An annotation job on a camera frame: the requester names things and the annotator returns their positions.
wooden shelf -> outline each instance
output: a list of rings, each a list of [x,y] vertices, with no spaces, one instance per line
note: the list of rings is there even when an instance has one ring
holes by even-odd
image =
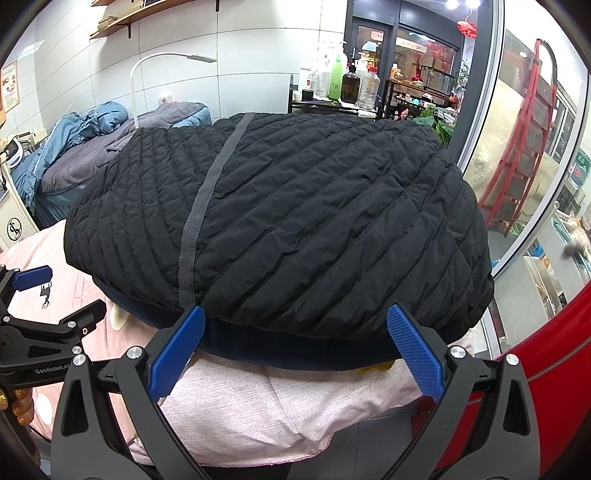
[[[177,7],[179,5],[188,4],[189,2],[192,2],[192,1],[193,0],[160,0],[159,2],[155,2],[151,5],[148,5],[147,7],[140,8],[139,10],[136,10],[135,12],[131,12],[130,14],[125,15],[124,17],[121,17],[121,18],[115,20],[108,27],[105,27],[102,30],[93,33],[90,36],[90,39],[94,40],[95,38],[108,37],[109,35],[112,35],[116,31],[127,27],[127,25],[131,25],[132,23],[138,22],[138,21],[142,20],[143,18],[163,12],[164,10],[168,10],[169,8],[172,8],[172,7]]]
[[[110,5],[114,2],[115,0],[95,0],[94,2],[92,2],[90,4],[91,7],[105,7],[107,5]]]

white bottle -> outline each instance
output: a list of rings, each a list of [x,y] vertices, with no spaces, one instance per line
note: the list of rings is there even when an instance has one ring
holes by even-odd
[[[331,73],[332,69],[330,68],[330,59],[325,57],[322,65],[318,69],[318,74],[316,76],[316,96],[321,98],[328,97]]]
[[[358,59],[356,64],[357,71],[355,73],[361,79],[361,82],[363,82],[363,77],[365,77],[368,73],[368,63],[364,59]]]
[[[318,83],[318,72],[316,68],[312,68],[312,71],[308,75],[308,90],[316,91],[316,84]]]

green bottle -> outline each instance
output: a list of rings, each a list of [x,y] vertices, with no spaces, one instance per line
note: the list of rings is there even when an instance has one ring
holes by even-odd
[[[344,55],[345,54],[342,52],[338,53],[333,63],[329,89],[329,98],[331,100],[338,100],[340,97],[340,90],[343,86],[343,75],[345,74],[345,62],[343,61]]]

plastic bottle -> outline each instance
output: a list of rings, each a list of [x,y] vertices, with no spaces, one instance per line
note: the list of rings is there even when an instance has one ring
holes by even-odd
[[[316,96],[322,98],[328,97],[330,89],[330,74],[330,59],[324,57],[316,76]]]
[[[316,68],[312,68],[312,71],[308,75],[308,90],[316,91],[316,84],[318,83],[318,71]]]
[[[361,79],[355,73],[355,65],[349,66],[349,72],[343,75],[343,87],[340,92],[340,99],[343,102],[355,103],[359,98],[359,85]]]
[[[357,106],[363,110],[372,112],[375,107],[375,98],[378,95],[379,78],[376,67],[370,67],[368,70],[368,74],[363,77],[363,81],[361,82]]]
[[[336,54],[335,62],[333,63],[332,72],[330,74],[329,98],[331,100],[338,100],[340,97],[346,65],[347,55],[345,55],[343,46],[341,45],[340,52]]]

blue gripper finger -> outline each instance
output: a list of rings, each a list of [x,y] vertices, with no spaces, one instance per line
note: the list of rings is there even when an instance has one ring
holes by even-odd
[[[441,363],[398,305],[392,305],[388,309],[386,319],[388,333],[421,393],[439,403],[445,392]]]
[[[45,267],[32,268],[19,272],[12,279],[12,288],[18,291],[28,290],[38,287],[44,283],[49,283],[53,276],[53,270],[46,265]]]
[[[152,401],[167,397],[205,332],[205,313],[194,307],[152,364],[148,393]]]

